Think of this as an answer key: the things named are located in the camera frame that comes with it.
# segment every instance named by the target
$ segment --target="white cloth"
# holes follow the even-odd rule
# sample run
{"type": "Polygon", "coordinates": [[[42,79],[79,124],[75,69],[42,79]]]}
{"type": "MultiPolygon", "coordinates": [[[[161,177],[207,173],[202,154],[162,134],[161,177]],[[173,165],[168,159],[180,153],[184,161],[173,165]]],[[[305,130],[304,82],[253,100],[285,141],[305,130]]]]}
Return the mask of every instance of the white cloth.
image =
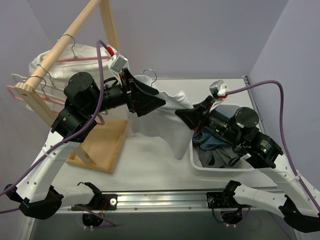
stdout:
{"type": "MultiPolygon", "coordinates": [[[[150,77],[145,75],[138,75],[135,78],[149,86],[153,82],[150,77]]],[[[152,87],[158,90],[155,83],[152,87]]],[[[141,117],[128,112],[127,117],[131,129],[134,133],[141,133],[147,137],[161,137],[172,149],[174,157],[181,160],[189,147],[194,132],[175,114],[175,110],[192,109],[193,105],[184,91],[180,91],[175,96],[170,96],[165,91],[159,91],[156,96],[165,100],[166,104],[141,117]]]]}
{"type": "MultiPolygon", "coordinates": [[[[64,52],[61,54],[59,59],[69,59],[73,58],[74,54],[71,50],[72,44],[68,45],[64,52]]],[[[73,51],[77,57],[96,57],[97,50],[93,46],[87,46],[82,44],[75,44],[73,51]]],[[[107,56],[105,48],[100,48],[101,56],[107,56]]],[[[39,54],[30,64],[29,64],[29,73],[32,72],[38,67],[37,64],[40,64],[42,60],[48,55],[49,51],[45,51],[39,54]]],[[[103,75],[104,79],[113,77],[111,72],[108,69],[108,59],[102,60],[103,66],[103,75]]],[[[92,75],[93,79],[99,86],[99,66],[97,60],[89,61],[69,61],[69,62],[56,62],[53,67],[50,69],[49,73],[52,76],[53,83],[59,84],[59,82],[68,83],[68,80],[72,75],[79,72],[87,72],[92,75]]],[[[48,84],[50,83],[49,76],[45,76],[45,80],[48,84]]]]}

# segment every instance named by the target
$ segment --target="white table surface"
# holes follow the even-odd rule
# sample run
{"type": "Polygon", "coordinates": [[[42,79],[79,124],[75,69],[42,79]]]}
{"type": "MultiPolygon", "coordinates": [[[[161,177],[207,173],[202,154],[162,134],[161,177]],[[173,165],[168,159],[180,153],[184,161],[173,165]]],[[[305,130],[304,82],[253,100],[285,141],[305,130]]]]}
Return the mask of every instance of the white table surface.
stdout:
{"type": "MultiPolygon", "coordinates": [[[[159,89],[175,95],[184,90],[192,103],[203,101],[210,95],[213,79],[158,80],[159,89]]],[[[242,79],[224,80],[231,90],[245,86],[242,79]]],[[[247,92],[230,95],[224,104],[252,108],[247,92]]],[[[126,108],[118,107],[109,112],[110,117],[126,118],[126,108]]],[[[168,144],[159,137],[146,137],[129,133],[124,142],[113,175],[64,164],[54,179],[53,186],[74,186],[91,182],[101,191],[165,191],[190,189],[222,189],[230,180],[249,187],[276,187],[267,176],[257,170],[236,177],[195,176],[191,172],[190,153],[176,160],[168,144]]]]}

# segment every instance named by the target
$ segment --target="purple-gray wall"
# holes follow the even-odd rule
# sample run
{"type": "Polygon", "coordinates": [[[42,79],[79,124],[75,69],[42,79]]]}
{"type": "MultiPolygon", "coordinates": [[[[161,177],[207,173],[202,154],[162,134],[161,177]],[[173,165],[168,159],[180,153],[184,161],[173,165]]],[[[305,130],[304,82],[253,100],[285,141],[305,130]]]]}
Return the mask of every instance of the purple-gray wall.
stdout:
{"type": "MultiPolygon", "coordinates": [[[[25,104],[11,98],[5,86],[10,74],[27,75],[28,63],[52,47],[25,0],[2,1],[0,8],[0,191],[16,181],[38,155],[48,127],[25,104]]],[[[17,203],[0,197],[0,211],[17,203]]],[[[0,239],[19,239],[25,217],[20,212],[0,215],[0,239]]]]}
{"type": "MultiPolygon", "coordinates": [[[[87,0],[28,0],[54,43],[87,0]]],[[[288,0],[112,0],[122,52],[137,74],[160,77],[248,75],[288,0]]],[[[99,11],[76,37],[105,39],[99,11]]]]}
{"type": "MultiPolygon", "coordinates": [[[[284,88],[284,134],[297,169],[320,188],[320,1],[289,0],[252,72],[250,83],[278,80],[284,88]]],[[[253,91],[270,135],[279,143],[279,90],[253,91]]],[[[308,239],[320,239],[319,233],[308,239]]]]}

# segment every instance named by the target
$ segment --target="wooden rack base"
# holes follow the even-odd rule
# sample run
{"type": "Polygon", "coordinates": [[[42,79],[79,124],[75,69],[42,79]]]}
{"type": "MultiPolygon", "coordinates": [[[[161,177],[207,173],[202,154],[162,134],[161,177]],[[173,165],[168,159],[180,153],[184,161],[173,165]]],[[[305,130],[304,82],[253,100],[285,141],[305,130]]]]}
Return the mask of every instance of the wooden rack base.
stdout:
{"type": "Polygon", "coordinates": [[[80,145],[91,160],[84,162],[79,158],[79,153],[75,151],[69,156],[66,163],[113,174],[128,128],[128,120],[116,118],[112,118],[105,125],[95,126],[80,145]]]}

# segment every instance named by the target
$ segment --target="metal hanger hook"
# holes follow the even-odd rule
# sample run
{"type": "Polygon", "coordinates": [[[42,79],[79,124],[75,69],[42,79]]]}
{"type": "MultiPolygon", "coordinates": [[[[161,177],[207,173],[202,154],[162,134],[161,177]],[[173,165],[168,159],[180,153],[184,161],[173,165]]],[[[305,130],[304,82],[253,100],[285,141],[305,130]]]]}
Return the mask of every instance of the metal hanger hook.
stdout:
{"type": "Polygon", "coordinates": [[[43,94],[45,95],[45,97],[47,98],[47,94],[45,93],[44,91],[44,88],[47,86],[47,81],[42,77],[42,76],[38,76],[38,75],[30,75],[26,80],[23,80],[23,82],[26,82],[29,78],[31,77],[37,77],[37,78],[40,78],[44,81],[44,86],[41,88],[41,91],[43,92],[43,94]]]}
{"type": "Polygon", "coordinates": [[[142,74],[144,74],[145,73],[145,71],[151,71],[151,72],[153,72],[154,73],[154,75],[155,75],[155,80],[151,83],[151,87],[152,87],[152,84],[154,84],[154,82],[155,81],[157,81],[157,79],[158,79],[158,76],[157,76],[157,74],[156,74],[156,72],[155,71],[153,71],[152,69],[150,69],[150,68],[147,68],[147,69],[145,69],[143,72],[141,72],[142,74]]]}
{"type": "Polygon", "coordinates": [[[73,52],[73,55],[74,55],[74,57],[76,58],[77,56],[76,56],[75,51],[74,51],[74,46],[76,45],[76,40],[75,40],[74,36],[72,36],[72,35],[70,35],[70,34],[68,34],[68,33],[62,34],[62,35],[60,36],[60,38],[61,38],[62,36],[69,36],[69,37],[71,37],[71,38],[73,39],[73,45],[72,45],[72,47],[71,47],[71,51],[73,52]]]}
{"type": "Polygon", "coordinates": [[[54,86],[54,82],[52,81],[52,76],[51,76],[51,74],[47,71],[47,69],[45,69],[45,67],[42,66],[40,63],[37,64],[37,66],[41,67],[41,68],[49,75],[49,80],[50,80],[51,84],[54,86]]]}

